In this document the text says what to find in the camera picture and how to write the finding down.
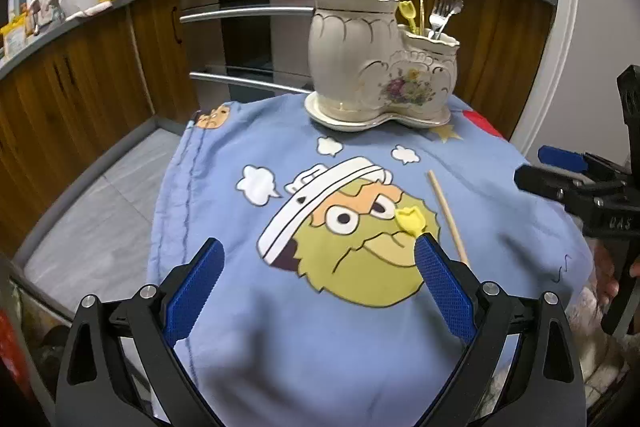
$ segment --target human hand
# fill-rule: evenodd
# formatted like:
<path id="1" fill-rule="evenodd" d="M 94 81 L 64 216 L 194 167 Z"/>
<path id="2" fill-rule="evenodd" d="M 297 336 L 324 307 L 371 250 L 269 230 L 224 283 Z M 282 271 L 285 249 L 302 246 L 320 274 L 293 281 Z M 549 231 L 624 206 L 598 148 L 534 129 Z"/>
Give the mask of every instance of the human hand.
<path id="1" fill-rule="evenodd" d="M 611 254 L 601 241 L 596 241 L 593 258 L 596 268 L 596 295 L 598 302 L 604 307 L 611 302 L 613 297 L 618 295 L 620 284 L 614 277 L 615 267 Z M 629 275 L 631 277 L 640 276 L 640 261 L 633 263 L 629 269 Z"/>

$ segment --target yellow spoon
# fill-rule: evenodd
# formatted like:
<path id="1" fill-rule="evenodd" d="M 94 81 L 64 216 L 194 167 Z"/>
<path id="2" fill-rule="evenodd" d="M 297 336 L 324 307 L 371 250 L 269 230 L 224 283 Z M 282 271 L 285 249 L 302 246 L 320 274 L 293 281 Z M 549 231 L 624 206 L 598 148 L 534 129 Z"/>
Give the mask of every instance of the yellow spoon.
<path id="1" fill-rule="evenodd" d="M 427 221 L 417 206 L 406 206 L 396 208 L 396 221 L 400 228 L 409 235 L 417 238 L 422 235 L 422 231 L 427 226 Z"/>
<path id="2" fill-rule="evenodd" d="M 402 17 L 409 21 L 409 29 L 411 33 L 418 34 L 418 28 L 415 26 L 415 6 L 413 1 L 400 1 L 398 8 Z"/>

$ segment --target star print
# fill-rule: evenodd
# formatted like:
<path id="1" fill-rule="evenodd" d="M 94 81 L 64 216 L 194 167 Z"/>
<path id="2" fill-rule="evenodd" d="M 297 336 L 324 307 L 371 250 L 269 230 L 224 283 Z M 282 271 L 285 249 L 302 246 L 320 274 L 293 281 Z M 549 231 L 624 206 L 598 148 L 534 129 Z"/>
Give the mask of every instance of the star print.
<path id="1" fill-rule="evenodd" d="M 437 134 L 442 140 L 442 143 L 446 143 L 449 138 L 462 140 L 462 136 L 460 136 L 458 133 L 456 133 L 453 130 L 452 124 L 441 125 L 440 127 L 434 127 L 430 129 L 430 132 L 434 132 L 435 134 Z"/>

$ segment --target blue tablecloth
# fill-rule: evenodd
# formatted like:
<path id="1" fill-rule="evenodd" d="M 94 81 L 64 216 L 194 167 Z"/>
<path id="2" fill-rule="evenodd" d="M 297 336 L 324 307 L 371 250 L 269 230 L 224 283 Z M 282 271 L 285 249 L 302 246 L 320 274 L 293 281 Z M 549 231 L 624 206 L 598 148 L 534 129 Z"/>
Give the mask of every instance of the blue tablecloth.
<path id="1" fill-rule="evenodd" d="M 148 279 L 222 241 L 222 276 L 175 350 L 229 427 L 412 426 L 463 350 L 394 219 L 418 207 L 457 258 L 429 169 L 480 281 L 567 304 L 590 251 L 558 204 L 517 190 L 524 158 L 460 100 L 437 129 L 357 134 L 312 123 L 303 100 L 232 102 L 190 123 L 162 183 Z"/>

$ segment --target metal screw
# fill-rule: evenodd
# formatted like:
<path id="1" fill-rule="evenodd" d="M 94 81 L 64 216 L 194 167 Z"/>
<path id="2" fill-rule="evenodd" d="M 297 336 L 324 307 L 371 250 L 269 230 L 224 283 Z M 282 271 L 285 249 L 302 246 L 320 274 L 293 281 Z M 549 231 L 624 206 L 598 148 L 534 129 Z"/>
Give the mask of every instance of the metal screw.
<path id="1" fill-rule="evenodd" d="M 155 286 L 153 286 L 152 284 L 148 284 L 147 286 L 144 286 L 142 290 L 140 290 L 140 296 L 143 299 L 150 299 L 156 294 L 156 291 L 157 290 Z"/>
<path id="2" fill-rule="evenodd" d="M 545 301 L 549 304 L 558 304 L 558 296 L 552 292 L 545 293 Z"/>
<path id="3" fill-rule="evenodd" d="M 486 282 L 482 285 L 482 291 L 487 295 L 498 295 L 500 288 L 495 282 Z"/>
<path id="4" fill-rule="evenodd" d="M 82 308 L 90 308 L 95 303 L 95 296 L 87 295 L 82 299 L 82 301 L 80 301 L 80 303 L 82 304 Z"/>

